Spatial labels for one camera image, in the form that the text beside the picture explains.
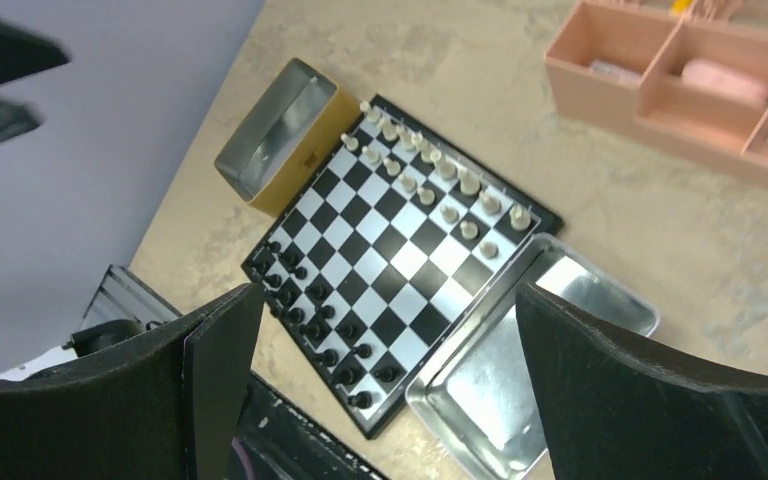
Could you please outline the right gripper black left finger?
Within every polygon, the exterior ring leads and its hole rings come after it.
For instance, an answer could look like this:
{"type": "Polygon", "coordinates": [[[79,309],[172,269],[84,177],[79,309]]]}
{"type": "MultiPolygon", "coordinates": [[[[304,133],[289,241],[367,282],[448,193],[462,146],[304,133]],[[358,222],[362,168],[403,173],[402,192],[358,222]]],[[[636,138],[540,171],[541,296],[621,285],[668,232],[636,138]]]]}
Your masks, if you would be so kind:
{"type": "Polygon", "coordinates": [[[0,380],[0,479],[220,479],[247,398],[264,291],[22,381],[0,380]]]}

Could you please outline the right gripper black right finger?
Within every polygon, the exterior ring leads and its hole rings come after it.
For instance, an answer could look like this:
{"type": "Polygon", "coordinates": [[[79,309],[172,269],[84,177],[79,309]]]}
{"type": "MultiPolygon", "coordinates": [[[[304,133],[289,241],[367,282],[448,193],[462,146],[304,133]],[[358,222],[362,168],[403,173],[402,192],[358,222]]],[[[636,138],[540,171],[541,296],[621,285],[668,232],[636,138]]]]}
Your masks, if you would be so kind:
{"type": "Polygon", "coordinates": [[[768,375],[671,348],[534,284],[519,335],[558,479],[768,479],[768,375]]]}

